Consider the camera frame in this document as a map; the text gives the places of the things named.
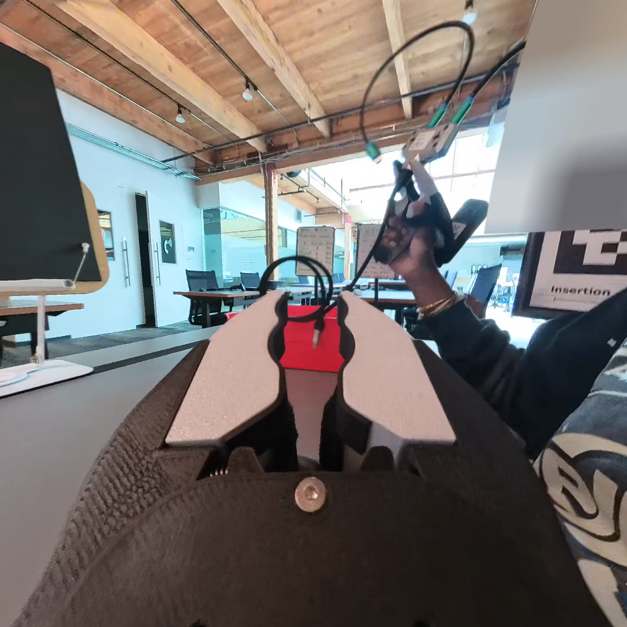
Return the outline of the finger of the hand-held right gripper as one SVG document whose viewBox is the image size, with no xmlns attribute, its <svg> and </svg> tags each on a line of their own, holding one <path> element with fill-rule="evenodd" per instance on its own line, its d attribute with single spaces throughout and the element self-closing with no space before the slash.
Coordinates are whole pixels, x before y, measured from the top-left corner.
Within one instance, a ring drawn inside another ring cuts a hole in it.
<svg viewBox="0 0 627 627">
<path fill-rule="evenodd" d="M 414 183 L 408 184 L 408 194 L 411 200 L 432 200 L 433 198 L 442 200 L 442 194 L 426 166 L 419 159 L 408 161 L 408 166 L 414 180 Z"/>
<path fill-rule="evenodd" d="M 399 199 L 407 199 L 410 202 L 418 200 L 418 191 L 414 185 L 414 179 L 411 169 L 407 168 L 402 161 L 393 161 L 393 170 L 395 176 L 394 196 Z"/>
</svg>

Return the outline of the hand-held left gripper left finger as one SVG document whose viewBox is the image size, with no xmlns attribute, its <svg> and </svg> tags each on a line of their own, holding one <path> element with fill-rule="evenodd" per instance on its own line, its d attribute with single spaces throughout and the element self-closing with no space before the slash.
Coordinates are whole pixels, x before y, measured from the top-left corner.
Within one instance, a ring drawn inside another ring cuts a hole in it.
<svg viewBox="0 0 627 627">
<path fill-rule="evenodd" d="M 169 447 L 208 446 L 227 461 L 240 447 L 269 454 L 269 470 L 297 469 L 294 411 L 286 392 L 287 296 L 270 291 L 210 339 L 166 435 Z"/>
</svg>

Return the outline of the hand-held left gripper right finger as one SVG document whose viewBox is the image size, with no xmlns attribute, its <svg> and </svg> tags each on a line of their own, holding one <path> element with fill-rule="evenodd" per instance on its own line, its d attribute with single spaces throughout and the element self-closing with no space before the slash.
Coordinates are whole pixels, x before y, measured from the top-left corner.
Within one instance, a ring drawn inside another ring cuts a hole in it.
<svg viewBox="0 0 627 627">
<path fill-rule="evenodd" d="M 352 292 L 337 300 L 337 385 L 323 412 L 320 467 L 353 472 L 367 457 L 393 465 L 412 445 L 457 443 L 411 336 Z"/>
</svg>

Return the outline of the grey metal port adapter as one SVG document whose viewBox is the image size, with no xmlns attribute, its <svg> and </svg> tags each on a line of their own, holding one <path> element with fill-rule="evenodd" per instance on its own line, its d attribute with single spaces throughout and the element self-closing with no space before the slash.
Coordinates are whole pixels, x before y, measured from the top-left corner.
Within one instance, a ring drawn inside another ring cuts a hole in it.
<svg viewBox="0 0 627 627">
<path fill-rule="evenodd" d="M 402 149 L 404 161 L 418 161 L 425 165 L 445 156 L 456 139 L 459 128 L 459 124 L 447 123 L 416 130 Z"/>
</svg>

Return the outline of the person's right forearm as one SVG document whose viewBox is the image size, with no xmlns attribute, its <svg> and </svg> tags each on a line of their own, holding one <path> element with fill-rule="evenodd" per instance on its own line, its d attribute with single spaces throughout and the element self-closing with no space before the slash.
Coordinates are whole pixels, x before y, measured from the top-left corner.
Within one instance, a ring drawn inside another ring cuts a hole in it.
<svg viewBox="0 0 627 627">
<path fill-rule="evenodd" d="M 583 402 L 626 340 L 626 290 L 588 312 L 553 318 L 519 349 L 479 319 L 440 275 L 407 283 L 440 357 L 482 396 L 536 458 Z"/>
</svg>

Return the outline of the person's right hand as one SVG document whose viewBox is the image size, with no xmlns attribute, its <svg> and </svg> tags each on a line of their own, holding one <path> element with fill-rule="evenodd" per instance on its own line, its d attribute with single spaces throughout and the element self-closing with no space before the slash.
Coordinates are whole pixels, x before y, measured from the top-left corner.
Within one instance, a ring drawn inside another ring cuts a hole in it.
<svg viewBox="0 0 627 627">
<path fill-rule="evenodd" d="M 413 228 L 399 216 L 388 219 L 373 258 L 388 265 L 407 283 L 439 273 L 434 257 L 435 233 L 423 226 Z"/>
</svg>

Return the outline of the red plastic bin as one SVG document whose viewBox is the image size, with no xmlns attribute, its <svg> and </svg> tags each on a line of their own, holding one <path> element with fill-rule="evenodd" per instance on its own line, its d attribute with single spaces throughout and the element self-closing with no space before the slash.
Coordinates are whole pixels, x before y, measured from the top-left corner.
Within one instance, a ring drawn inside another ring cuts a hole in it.
<svg viewBox="0 0 627 627">
<path fill-rule="evenodd" d="M 325 315 L 316 346 L 314 322 L 292 320 L 314 312 L 311 307 L 286 304 L 279 294 L 266 294 L 212 336 L 208 356 L 223 362 L 227 373 L 255 383 L 277 380 L 284 368 L 338 372 L 343 358 L 337 309 Z"/>
</svg>

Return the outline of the handwritten whiteboard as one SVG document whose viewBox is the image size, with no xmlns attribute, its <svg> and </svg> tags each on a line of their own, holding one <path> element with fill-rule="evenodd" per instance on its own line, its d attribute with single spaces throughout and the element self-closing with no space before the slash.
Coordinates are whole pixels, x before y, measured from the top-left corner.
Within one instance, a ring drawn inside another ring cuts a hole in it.
<svg viewBox="0 0 627 627">
<path fill-rule="evenodd" d="M 371 252 L 375 240 L 378 237 L 381 224 L 359 224 L 357 228 L 357 252 L 356 252 L 356 272 L 361 270 L 367 255 Z M 365 269 L 361 271 L 359 278 L 367 279 L 379 279 L 379 280 L 392 280 L 395 278 L 395 273 L 388 265 L 377 262 L 374 256 L 369 260 Z"/>
<path fill-rule="evenodd" d="M 332 226 L 302 226 L 297 230 L 296 255 L 317 260 L 331 275 L 334 247 L 335 228 Z"/>
</svg>

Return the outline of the framed marker poster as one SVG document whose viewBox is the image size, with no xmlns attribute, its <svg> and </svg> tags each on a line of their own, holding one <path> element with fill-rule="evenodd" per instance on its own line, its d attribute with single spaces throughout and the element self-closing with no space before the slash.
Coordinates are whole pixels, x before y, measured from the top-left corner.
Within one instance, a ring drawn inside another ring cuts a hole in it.
<svg viewBox="0 0 627 627">
<path fill-rule="evenodd" d="M 586 312 L 625 288 L 625 229 L 530 233 L 512 313 Z"/>
</svg>

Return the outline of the wooden office desk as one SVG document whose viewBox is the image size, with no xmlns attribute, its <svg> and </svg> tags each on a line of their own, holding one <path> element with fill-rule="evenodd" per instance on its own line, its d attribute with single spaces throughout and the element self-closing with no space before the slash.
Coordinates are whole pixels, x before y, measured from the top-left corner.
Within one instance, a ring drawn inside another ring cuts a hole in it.
<svg viewBox="0 0 627 627">
<path fill-rule="evenodd" d="M 188 321 L 204 329 L 222 326 L 229 320 L 234 307 L 246 307 L 260 296 L 259 291 L 217 290 L 209 292 L 173 292 L 190 302 Z"/>
<path fill-rule="evenodd" d="M 82 310 L 82 303 L 72 302 L 46 302 L 44 305 L 44 330 L 38 330 L 38 299 L 6 297 L 1 299 L 1 358 L 4 355 L 3 340 L 9 336 L 17 336 L 20 334 L 28 334 L 30 336 L 29 346 L 31 355 L 34 356 L 37 351 L 38 340 L 44 341 L 44 358 L 48 358 L 48 348 L 44 333 L 49 330 L 49 317 L 58 317 L 61 314 L 73 310 Z"/>
</svg>

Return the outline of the dark door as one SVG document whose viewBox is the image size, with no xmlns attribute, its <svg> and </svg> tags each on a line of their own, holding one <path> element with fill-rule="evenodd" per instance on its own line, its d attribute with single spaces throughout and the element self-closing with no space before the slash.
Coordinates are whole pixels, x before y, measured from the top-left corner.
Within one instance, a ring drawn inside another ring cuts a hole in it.
<svg viewBox="0 0 627 627">
<path fill-rule="evenodd" d="M 144 327 L 155 328 L 155 300 L 153 292 L 152 244 L 148 215 L 147 197 L 135 193 L 137 238 L 139 246 L 140 276 L 142 282 L 142 298 L 144 306 Z"/>
</svg>

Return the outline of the black board with tan frame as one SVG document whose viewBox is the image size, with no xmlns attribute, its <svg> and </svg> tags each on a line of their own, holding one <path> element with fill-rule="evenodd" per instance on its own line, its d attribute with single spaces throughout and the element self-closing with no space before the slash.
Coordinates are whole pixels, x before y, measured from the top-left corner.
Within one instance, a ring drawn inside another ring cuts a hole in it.
<svg viewBox="0 0 627 627">
<path fill-rule="evenodd" d="M 93 194 L 80 180 L 50 69 L 1 44 L 1 296 L 85 295 L 110 276 Z M 90 374 L 44 358 L 1 370 L 1 397 Z"/>
</svg>

